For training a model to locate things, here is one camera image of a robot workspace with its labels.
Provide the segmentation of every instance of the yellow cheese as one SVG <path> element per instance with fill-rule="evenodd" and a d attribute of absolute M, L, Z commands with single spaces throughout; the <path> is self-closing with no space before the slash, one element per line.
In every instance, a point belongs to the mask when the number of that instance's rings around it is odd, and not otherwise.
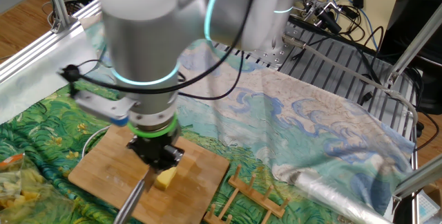
<path fill-rule="evenodd" d="M 175 176 L 176 172 L 177 172 L 177 167 L 171 167 L 170 169 L 163 171 L 157 177 L 157 180 L 155 180 L 155 187 L 163 191 L 166 190 L 169 184 L 171 184 L 171 181 Z"/>

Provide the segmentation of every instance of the wooden cutting board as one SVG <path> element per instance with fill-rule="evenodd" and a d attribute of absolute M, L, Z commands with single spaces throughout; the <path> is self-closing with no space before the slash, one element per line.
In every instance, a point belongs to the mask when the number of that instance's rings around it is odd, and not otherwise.
<path fill-rule="evenodd" d="M 148 169 L 126 148 L 132 137 L 127 127 L 109 128 L 72 170 L 69 181 L 120 208 Z M 229 167 L 226 158 L 184 138 L 176 146 L 185 152 L 171 184 L 164 192 L 155 187 L 144 192 L 133 212 L 143 223 L 200 223 Z"/>

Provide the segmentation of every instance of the plastic bag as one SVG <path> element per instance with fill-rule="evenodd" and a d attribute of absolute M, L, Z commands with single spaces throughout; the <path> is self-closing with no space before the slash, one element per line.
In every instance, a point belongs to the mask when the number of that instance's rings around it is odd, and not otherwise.
<path fill-rule="evenodd" d="M 0 162 L 0 200 L 20 195 L 23 158 L 24 154 L 17 154 Z"/>
<path fill-rule="evenodd" d="M 8 160 L 15 161 L 9 170 L 15 173 L 15 182 L 20 185 L 20 190 L 14 190 L 14 193 L 18 194 L 8 194 L 0 198 L 0 223 L 70 223 L 72 221 L 74 202 L 55 190 L 40 175 L 32 161 L 24 154 L 12 156 L 5 161 Z M 8 172 L 5 167 L 0 168 L 0 171 Z"/>

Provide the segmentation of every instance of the clear plastic wrap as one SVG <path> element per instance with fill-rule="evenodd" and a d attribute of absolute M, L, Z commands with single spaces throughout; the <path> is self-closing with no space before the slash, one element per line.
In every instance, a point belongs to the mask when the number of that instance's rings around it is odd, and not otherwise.
<path fill-rule="evenodd" d="M 313 170 L 299 171 L 291 180 L 305 193 L 304 197 L 334 210 L 354 223 L 391 224 L 357 198 L 344 195 L 343 192 L 347 191 L 341 189 L 340 185 L 325 180 Z"/>

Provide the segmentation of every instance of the green ring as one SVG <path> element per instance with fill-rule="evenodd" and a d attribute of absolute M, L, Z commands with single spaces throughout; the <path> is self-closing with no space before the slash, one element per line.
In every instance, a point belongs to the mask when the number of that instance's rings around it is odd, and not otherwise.
<path fill-rule="evenodd" d="M 169 131 L 172 131 L 172 130 L 176 127 L 177 123 L 178 123 L 178 118 L 177 118 L 177 115 L 174 114 L 174 115 L 173 115 L 173 119 L 172 119 L 171 124 L 170 124 L 168 127 L 166 127 L 165 129 L 162 129 L 161 131 L 155 131 L 155 132 L 143 132 L 143 131 L 140 131 L 140 130 L 136 129 L 136 128 L 132 125 L 132 123 L 130 123 L 130 122 L 127 123 L 127 127 L 129 127 L 129 129 L 130 129 L 135 135 L 137 135 L 137 136 L 139 136 L 139 137 L 142 137 L 142 138 L 156 138 L 156 137 L 159 137 L 159 136 L 162 136 L 162 135 L 168 133 Z"/>

